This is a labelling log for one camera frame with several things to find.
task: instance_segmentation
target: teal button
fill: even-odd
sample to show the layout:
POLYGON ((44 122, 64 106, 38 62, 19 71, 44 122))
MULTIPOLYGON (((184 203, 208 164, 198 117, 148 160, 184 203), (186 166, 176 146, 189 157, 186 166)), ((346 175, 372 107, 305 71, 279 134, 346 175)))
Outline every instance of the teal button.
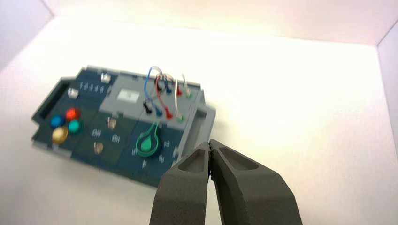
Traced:
POLYGON ((72 120, 68 125, 68 130, 72 134, 76 134, 82 128, 82 124, 78 120, 72 120))

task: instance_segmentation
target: white wire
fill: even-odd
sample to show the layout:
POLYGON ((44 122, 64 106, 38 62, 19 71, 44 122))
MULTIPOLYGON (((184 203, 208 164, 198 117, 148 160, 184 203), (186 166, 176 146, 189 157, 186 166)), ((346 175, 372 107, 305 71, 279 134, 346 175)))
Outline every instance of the white wire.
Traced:
POLYGON ((177 89, 178 89, 178 80, 176 79, 176 89, 174 91, 174 104, 176 106, 176 116, 178 116, 178 114, 180 113, 178 110, 178 103, 177 103, 177 89))

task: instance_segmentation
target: green dial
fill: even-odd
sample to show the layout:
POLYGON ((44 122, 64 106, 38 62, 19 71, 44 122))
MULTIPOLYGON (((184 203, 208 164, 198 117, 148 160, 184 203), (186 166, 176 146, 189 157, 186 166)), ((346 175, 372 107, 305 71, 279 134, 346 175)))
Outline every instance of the green dial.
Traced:
POLYGON ((137 153, 141 157, 149 157, 158 150, 159 145, 158 124, 154 123, 145 132, 141 133, 136 142, 137 153))

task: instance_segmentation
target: black connector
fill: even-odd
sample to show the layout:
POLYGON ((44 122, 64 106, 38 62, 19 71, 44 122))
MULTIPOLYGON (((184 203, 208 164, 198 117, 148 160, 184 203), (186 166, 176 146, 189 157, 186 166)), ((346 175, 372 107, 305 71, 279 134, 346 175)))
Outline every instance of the black connector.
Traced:
POLYGON ((145 111, 146 111, 147 114, 151 114, 152 113, 152 109, 149 108, 149 106, 146 104, 146 102, 144 102, 142 105, 144 106, 145 111))

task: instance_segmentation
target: wire connector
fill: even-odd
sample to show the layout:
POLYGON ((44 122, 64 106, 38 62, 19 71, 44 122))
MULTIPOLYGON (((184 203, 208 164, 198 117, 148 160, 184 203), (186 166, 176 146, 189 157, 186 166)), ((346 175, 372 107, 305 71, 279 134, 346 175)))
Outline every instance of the wire connector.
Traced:
POLYGON ((171 114, 170 110, 168 109, 168 107, 165 108, 166 110, 166 118, 168 120, 171 120, 173 118, 173 114, 171 114))

